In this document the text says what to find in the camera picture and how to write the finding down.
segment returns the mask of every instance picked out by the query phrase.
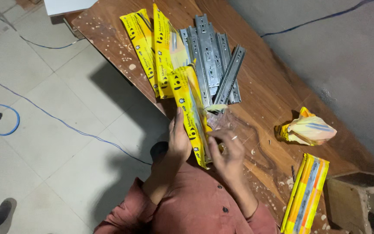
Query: yellow plastic packaging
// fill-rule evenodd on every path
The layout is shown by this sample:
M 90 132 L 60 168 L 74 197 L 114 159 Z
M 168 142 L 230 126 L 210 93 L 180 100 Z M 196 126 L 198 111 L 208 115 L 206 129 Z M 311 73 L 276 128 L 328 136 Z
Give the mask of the yellow plastic packaging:
M 160 98 L 172 98 L 171 86 L 168 83 L 168 75 L 173 71 L 169 52 L 170 29 L 172 28 L 167 17 L 154 3 L 154 42 L 155 64 L 157 69 L 158 91 Z
M 320 117 L 301 108 L 298 119 L 279 129 L 279 135 L 287 141 L 296 141 L 303 145 L 321 145 L 330 140 L 337 131 L 326 124 Z
M 304 154 L 282 220 L 282 233 L 310 233 L 328 167 L 328 161 Z
M 157 98 L 160 93 L 155 68 L 154 44 L 152 42 L 153 29 L 147 15 L 147 10 L 141 9 L 138 12 L 123 15 L 120 19 L 128 32 L 133 48 Z
M 197 163 L 206 168 L 208 162 L 206 155 L 208 154 L 206 154 L 205 132 L 211 131 L 211 128 L 207 125 L 206 116 L 200 110 L 201 97 L 200 91 L 197 92 L 198 82 L 194 65 L 179 67 L 170 72 L 169 82 L 177 106 L 183 109 L 184 127 L 193 147 Z

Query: red shirt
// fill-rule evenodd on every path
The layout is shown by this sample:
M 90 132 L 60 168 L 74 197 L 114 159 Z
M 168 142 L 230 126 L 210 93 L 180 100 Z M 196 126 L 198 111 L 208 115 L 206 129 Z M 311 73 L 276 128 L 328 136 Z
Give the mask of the red shirt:
M 136 178 L 125 200 L 95 228 L 95 234 L 278 234 L 269 210 L 259 203 L 245 219 L 225 187 L 199 167 L 184 163 L 159 205 L 141 189 Z

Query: wooden table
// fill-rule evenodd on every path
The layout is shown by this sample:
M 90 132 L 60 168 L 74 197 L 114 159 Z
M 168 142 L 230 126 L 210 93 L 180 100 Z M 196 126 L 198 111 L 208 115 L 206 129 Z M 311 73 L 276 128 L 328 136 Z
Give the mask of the wooden table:
M 73 24 L 157 108 L 171 117 L 174 99 L 155 99 L 119 20 L 120 16 L 142 8 L 147 9 L 151 18 L 153 2 L 100 0 L 78 16 Z M 243 142 L 247 149 L 244 173 L 255 196 L 269 207 L 278 225 L 291 192 L 291 165 L 297 171 L 304 152 L 330 161 L 329 175 L 359 169 L 374 172 L 374 157 L 225 0 L 156 0 L 155 3 L 175 28 L 194 25 L 195 15 L 207 13 L 214 29 L 227 33 L 230 46 L 241 44 L 247 48 L 237 77 L 242 103 L 230 105 L 223 115 L 210 114 L 208 122 L 213 128 L 228 126 Z M 277 141 L 274 126 L 292 120 L 291 111 L 299 111 L 302 106 L 333 126 L 337 135 L 321 146 Z M 317 212 L 312 232 L 334 231 L 327 231 L 327 219 L 321 218 L 326 215 L 324 199 L 320 200 Z

